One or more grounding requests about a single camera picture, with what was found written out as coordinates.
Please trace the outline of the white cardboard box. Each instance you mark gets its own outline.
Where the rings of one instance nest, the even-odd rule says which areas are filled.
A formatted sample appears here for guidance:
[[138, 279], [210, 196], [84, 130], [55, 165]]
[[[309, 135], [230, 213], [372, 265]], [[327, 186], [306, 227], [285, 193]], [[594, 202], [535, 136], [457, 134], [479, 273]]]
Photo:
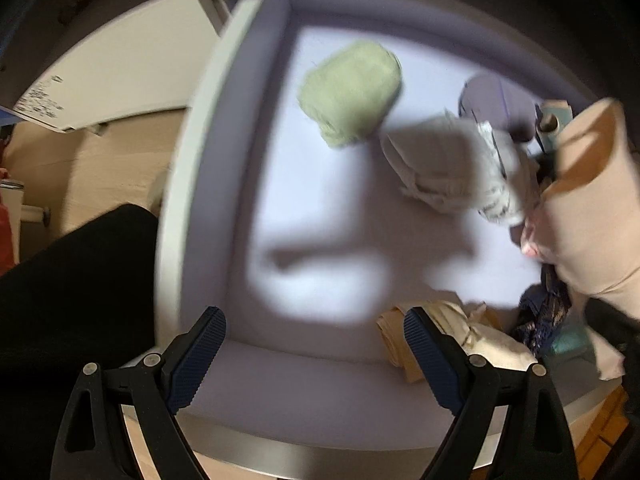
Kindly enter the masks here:
[[219, 41], [213, 0], [150, 0], [80, 40], [11, 107], [56, 132], [189, 105]]

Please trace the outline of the white drawer box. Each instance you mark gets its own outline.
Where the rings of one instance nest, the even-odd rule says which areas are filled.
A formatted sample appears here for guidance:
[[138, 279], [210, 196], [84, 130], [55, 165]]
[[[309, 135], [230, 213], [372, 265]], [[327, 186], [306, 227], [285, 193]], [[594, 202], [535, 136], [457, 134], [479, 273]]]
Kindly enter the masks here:
[[300, 109], [308, 72], [357, 40], [399, 58], [386, 132], [454, 110], [495, 72], [541, 98], [599, 96], [487, 16], [442, 0], [238, 0], [182, 125], [156, 260], [157, 339], [207, 306], [228, 336], [179, 424], [214, 460], [294, 479], [415, 479], [450, 425], [386, 361], [398, 302], [490, 304], [512, 318], [538, 280], [510, 233], [403, 196], [377, 140], [329, 148]]

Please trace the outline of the beige grey crumpled cloth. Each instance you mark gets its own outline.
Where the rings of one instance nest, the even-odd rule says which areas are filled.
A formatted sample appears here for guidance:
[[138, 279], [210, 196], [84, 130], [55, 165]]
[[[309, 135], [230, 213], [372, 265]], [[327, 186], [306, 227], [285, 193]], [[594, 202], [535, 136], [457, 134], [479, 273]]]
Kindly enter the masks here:
[[538, 203], [537, 163], [489, 122], [445, 113], [383, 134], [381, 148], [405, 196], [441, 214], [519, 226]]

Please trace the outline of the green knit beanie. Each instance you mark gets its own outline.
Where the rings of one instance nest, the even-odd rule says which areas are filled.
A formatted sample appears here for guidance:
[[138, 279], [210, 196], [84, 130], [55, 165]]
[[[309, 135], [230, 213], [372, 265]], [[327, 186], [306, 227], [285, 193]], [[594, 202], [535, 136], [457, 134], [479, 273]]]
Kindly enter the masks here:
[[401, 85], [401, 64], [392, 51], [377, 42], [356, 41], [308, 70], [297, 99], [326, 145], [344, 148], [375, 132]]

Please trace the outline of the lavender sock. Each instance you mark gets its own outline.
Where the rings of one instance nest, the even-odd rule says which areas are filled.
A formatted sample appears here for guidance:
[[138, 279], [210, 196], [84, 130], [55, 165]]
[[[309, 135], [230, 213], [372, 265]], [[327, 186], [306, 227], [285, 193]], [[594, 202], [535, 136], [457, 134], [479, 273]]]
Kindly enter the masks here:
[[489, 122], [492, 128], [510, 134], [515, 143], [528, 143], [535, 136], [536, 106], [532, 94], [495, 74], [469, 79], [460, 94], [459, 116]]

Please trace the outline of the mint green rolled towel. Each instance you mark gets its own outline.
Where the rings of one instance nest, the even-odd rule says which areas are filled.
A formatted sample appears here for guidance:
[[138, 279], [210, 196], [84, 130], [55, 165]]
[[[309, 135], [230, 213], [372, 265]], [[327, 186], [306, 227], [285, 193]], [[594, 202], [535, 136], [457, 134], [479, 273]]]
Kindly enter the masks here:
[[562, 362], [590, 356], [592, 344], [585, 326], [565, 324], [554, 337], [551, 346], [544, 355], [546, 361]]

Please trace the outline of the dark navy patterned cloth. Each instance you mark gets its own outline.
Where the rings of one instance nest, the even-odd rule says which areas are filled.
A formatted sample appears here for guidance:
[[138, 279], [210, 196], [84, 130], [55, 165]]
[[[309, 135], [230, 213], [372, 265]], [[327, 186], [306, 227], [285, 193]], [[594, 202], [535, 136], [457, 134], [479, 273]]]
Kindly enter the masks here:
[[544, 263], [540, 283], [529, 286], [520, 298], [518, 317], [509, 335], [541, 359], [558, 336], [571, 307], [567, 284], [553, 264]]

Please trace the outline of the pink beige garment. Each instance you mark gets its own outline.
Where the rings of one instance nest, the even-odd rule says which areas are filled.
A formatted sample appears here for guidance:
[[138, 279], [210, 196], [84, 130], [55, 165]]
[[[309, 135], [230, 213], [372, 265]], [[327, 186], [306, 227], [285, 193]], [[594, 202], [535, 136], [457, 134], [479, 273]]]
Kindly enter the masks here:
[[595, 102], [559, 133], [555, 180], [526, 217], [521, 252], [576, 294], [639, 317], [639, 168], [620, 101]]

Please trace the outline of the cream folded cloth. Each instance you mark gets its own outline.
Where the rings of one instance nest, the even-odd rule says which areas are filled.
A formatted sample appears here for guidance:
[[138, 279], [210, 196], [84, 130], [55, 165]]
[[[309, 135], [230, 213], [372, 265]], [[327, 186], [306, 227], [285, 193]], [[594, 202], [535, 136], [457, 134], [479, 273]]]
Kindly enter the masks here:
[[[506, 370], [527, 370], [537, 363], [533, 353], [514, 338], [495, 326], [497, 318], [481, 304], [471, 314], [453, 302], [435, 300], [422, 302], [431, 321], [444, 335], [451, 336], [468, 355], [478, 354], [491, 365]], [[390, 364], [404, 371], [409, 384], [425, 379], [418, 361], [411, 352], [404, 335], [405, 316], [410, 304], [398, 304], [383, 312], [376, 320]]]

